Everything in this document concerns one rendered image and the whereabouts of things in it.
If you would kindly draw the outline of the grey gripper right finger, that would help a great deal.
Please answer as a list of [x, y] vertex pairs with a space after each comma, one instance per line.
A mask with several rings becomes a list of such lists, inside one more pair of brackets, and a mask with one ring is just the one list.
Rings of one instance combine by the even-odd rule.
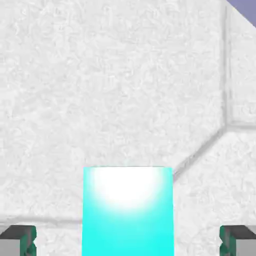
[[222, 225], [219, 256], [256, 256], [256, 225]]

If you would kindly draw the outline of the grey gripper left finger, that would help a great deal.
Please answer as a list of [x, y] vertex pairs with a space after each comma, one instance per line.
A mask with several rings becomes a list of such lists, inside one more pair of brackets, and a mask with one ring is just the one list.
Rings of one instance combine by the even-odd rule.
[[10, 225], [0, 231], [0, 256], [37, 256], [34, 225]]

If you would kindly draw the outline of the small cyan cube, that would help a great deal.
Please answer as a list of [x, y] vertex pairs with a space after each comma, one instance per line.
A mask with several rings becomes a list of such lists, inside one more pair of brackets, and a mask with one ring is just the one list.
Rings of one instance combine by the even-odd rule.
[[81, 256], [175, 256], [173, 171], [83, 169]]

